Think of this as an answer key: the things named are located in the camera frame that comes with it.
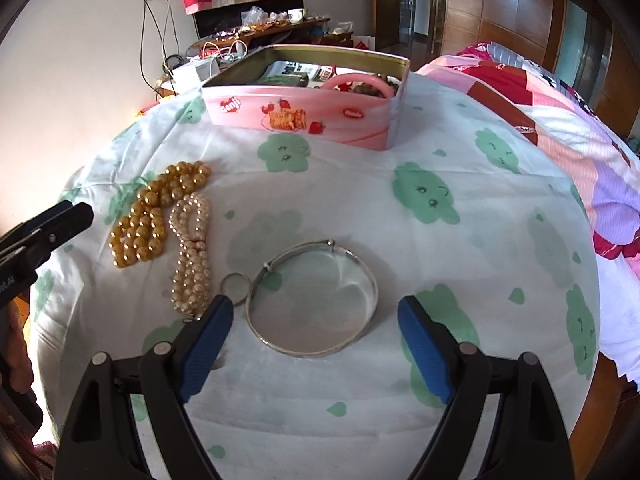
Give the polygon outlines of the person's left hand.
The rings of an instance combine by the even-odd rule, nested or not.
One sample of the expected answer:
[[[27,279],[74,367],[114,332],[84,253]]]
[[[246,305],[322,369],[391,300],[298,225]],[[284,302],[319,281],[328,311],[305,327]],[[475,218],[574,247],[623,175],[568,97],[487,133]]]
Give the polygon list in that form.
[[[8,384],[17,393],[28,393],[34,381],[20,309],[14,300],[9,301],[2,313],[6,320],[6,341],[1,345],[1,353],[8,363],[9,373],[1,375],[1,385]]]

